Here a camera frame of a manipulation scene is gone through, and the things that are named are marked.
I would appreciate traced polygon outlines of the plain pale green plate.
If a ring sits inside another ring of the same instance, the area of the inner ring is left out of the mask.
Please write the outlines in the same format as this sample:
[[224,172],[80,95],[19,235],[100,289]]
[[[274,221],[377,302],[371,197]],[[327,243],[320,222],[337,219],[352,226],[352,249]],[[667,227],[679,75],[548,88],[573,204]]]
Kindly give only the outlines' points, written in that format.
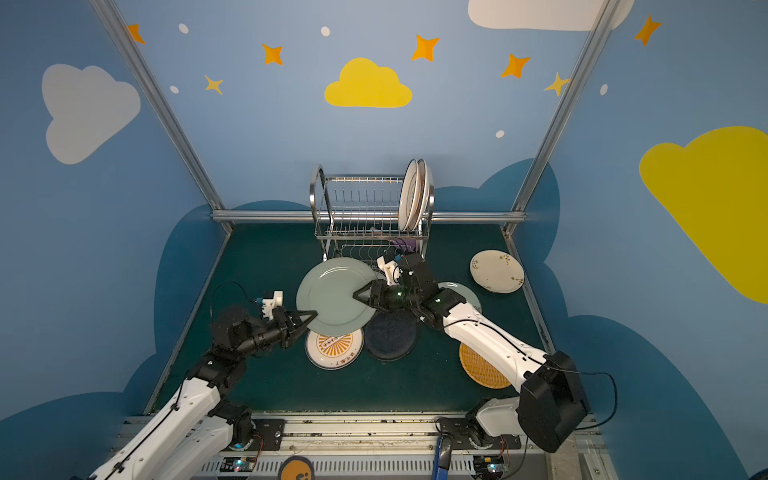
[[376,310],[353,294],[376,279],[374,270],[352,258],[334,258],[313,267],[303,278],[296,296],[298,310],[317,316],[309,329],[319,335],[343,336],[366,325]]

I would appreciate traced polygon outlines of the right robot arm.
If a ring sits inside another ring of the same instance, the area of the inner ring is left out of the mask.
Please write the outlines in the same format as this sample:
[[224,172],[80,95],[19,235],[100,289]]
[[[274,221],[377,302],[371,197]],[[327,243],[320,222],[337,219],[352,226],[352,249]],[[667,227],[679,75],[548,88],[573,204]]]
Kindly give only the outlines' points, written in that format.
[[422,255],[387,254],[377,260],[385,277],[352,297],[378,312],[407,310],[430,328],[457,340],[496,368],[518,392],[490,399],[470,412],[477,436],[522,431],[537,447],[555,453],[590,412],[575,362],[562,351],[548,354],[487,319],[458,292],[438,285]]

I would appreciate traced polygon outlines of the white cloud motif plate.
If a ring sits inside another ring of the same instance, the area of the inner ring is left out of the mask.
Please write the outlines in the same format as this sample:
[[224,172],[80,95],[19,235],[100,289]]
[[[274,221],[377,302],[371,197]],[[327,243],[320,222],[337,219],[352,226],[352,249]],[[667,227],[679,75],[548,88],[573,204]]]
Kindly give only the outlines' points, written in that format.
[[418,161],[412,159],[406,169],[398,205],[398,229],[405,231],[410,220],[412,205],[418,186]]

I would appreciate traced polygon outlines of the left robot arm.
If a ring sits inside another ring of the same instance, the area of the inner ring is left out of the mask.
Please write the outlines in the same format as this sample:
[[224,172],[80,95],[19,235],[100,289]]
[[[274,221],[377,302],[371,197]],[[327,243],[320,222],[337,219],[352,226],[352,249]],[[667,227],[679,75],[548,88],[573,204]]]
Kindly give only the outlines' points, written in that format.
[[176,393],[92,479],[189,479],[215,454],[256,441],[252,410],[226,396],[243,377],[247,359],[278,345],[293,346],[317,317],[314,310],[267,310],[265,320],[230,307],[210,325],[211,348],[185,375]]

